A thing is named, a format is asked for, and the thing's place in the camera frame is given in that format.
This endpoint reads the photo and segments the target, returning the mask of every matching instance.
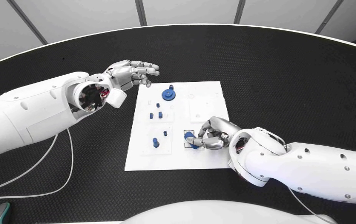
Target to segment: round table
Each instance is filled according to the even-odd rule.
[[[120,60],[159,66],[154,82],[220,81],[230,121],[262,127],[285,141],[356,150],[356,46],[322,36],[239,25],[171,25],[83,36],[0,62],[0,91],[74,71],[102,73]],[[109,105],[71,128],[73,174],[44,197],[8,199],[11,223],[125,220],[188,200],[257,204],[308,214],[286,187],[259,188],[230,169],[123,171],[136,88],[119,109]],[[51,140],[0,154],[1,182],[35,163]],[[66,181],[66,132],[35,169],[0,188],[0,196],[40,194]],[[354,205],[298,194],[318,214],[353,220]]]

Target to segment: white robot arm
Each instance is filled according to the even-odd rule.
[[[262,187],[273,178],[299,193],[356,203],[354,151],[305,143],[285,145],[262,128],[240,129],[217,117],[187,142],[207,149],[227,147],[229,166],[253,185]]]
[[[0,96],[0,153],[33,144],[76,124],[105,103],[119,108],[123,91],[133,85],[149,87],[146,74],[158,66],[123,60],[102,74],[73,72]]]

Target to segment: small blue piece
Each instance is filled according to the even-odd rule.
[[[188,137],[195,138],[194,135],[193,135],[193,133],[190,131],[184,134],[184,139],[187,139]],[[198,146],[193,145],[191,143],[188,143],[188,145],[191,146],[193,149],[197,149],[198,148]]]
[[[171,101],[175,98],[175,92],[172,90],[172,85],[168,86],[168,89],[165,89],[161,93],[161,97],[165,101]]]
[[[159,145],[156,138],[154,138],[154,147],[156,148]]]

